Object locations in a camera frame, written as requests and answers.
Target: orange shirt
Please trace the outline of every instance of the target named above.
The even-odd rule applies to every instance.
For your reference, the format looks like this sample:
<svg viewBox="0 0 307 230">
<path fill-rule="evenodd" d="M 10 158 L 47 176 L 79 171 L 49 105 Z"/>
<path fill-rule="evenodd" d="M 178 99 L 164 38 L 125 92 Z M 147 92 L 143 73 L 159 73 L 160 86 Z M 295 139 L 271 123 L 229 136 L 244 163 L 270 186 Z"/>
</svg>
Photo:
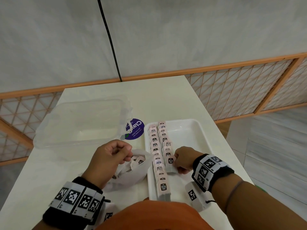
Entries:
<svg viewBox="0 0 307 230">
<path fill-rule="evenodd" d="M 185 203 L 145 200 L 135 203 L 98 226 L 97 230 L 213 230 Z"/>
</svg>

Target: purple sticker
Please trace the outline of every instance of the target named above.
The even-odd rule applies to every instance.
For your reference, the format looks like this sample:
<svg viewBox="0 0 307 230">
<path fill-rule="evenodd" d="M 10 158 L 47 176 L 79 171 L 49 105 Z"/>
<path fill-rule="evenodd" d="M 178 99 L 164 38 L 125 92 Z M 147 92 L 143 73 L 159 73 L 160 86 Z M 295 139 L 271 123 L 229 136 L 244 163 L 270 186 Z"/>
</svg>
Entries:
<svg viewBox="0 0 307 230">
<path fill-rule="evenodd" d="M 132 131 L 130 131 L 125 135 L 125 139 L 137 139 L 141 135 L 143 135 L 145 125 L 142 121 L 140 121 L 139 119 L 133 119 L 131 120 L 131 124 L 132 124 Z M 126 131 L 128 131 L 129 128 L 130 128 L 129 124 L 127 124 Z"/>
</svg>

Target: table top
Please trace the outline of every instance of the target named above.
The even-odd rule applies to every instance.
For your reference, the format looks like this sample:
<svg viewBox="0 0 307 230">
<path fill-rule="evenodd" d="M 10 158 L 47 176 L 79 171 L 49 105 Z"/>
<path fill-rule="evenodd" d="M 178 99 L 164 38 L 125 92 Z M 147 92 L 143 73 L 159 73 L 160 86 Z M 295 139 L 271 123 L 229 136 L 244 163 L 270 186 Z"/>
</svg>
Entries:
<svg viewBox="0 0 307 230">
<path fill-rule="evenodd" d="M 121 94 L 131 101 L 133 117 L 145 125 L 162 120 L 198 120 L 207 133 L 213 153 L 228 163 L 242 179 L 252 183 L 184 76 L 67 88 L 58 104 Z M 154 112 L 152 107 L 158 107 L 160 111 Z M 144 135 L 128 142 L 133 149 L 145 149 Z M 96 146 L 84 146 L 78 150 L 67 147 L 57 151 L 34 148 L 0 212 L 1 228 L 33 228 L 62 185 L 84 172 L 95 150 Z M 105 193 L 105 196 L 123 209 L 148 197 L 147 179 L 125 190 Z M 214 229 L 232 229 L 216 204 L 202 211 L 201 216 Z"/>
</svg>

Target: clear plastic container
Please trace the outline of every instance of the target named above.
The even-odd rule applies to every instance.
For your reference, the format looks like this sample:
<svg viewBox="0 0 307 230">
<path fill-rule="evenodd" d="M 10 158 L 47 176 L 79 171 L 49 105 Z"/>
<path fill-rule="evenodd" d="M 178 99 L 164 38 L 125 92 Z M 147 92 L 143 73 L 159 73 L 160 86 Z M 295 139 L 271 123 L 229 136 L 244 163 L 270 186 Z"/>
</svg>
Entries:
<svg viewBox="0 0 307 230">
<path fill-rule="evenodd" d="M 120 139 L 127 123 L 132 129 L 132 107 L 126 96 L 66 102 L 46 115 L 36 130 L 38 149 L 80 144 L 104 144 Z"/>
</svg>

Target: black cord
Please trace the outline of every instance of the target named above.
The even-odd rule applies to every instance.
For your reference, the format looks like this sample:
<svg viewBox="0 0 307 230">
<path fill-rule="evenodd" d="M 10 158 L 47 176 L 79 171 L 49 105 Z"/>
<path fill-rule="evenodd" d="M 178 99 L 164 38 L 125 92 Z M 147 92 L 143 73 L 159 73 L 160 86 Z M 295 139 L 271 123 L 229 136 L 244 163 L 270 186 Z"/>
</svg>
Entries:
<svg viewBox="0 0 307 230">
<path fill-rule="evenodd" d="M 206 203 L 210 203 L 210 202 L 216 203 L 216 201 L 214 201 L 214 200 L 208 200 L 208 201 L 206 201 Z"/>
<path fill-rule="evenodd" d="M 113 57 L 114 57 L 114 61 L 115 61 L 117 73 L 118 73 L 118 76 L 119 76 L 120 81 L 122 82 L 122 77 L 120 76 L 120 73 L 119 73 L 119 68 L 118 68 L 118 65 L 117 65 L 117 60 L 116 60 L 116 56 L 115 56 L 115 51 L 114 51 L 114 47 L 113 47 L 111 35 L 110 35 L 110 32 L 109 32 L 108 25 L 107 25 L 107 23 L 106 23 L 106 18 L 104 17 L 104 13 L 103 13 L 103 10 L 102 10 L 101 1 L 100 1 L 100 0 L 97 0 L 97 1 L 98 1 L 100 13 L 101 13 L 101 16 L 102 16 L 104 25 L 105 25 L 105 27 L 106 27 L 106 32 L 108 33 L 108 37 L 109 37 L 109 41 L 110 41 L 110 44 L 111 44 L 111 48 L 112 48 L 112 52 L 113 52 Z"/>
</svg>

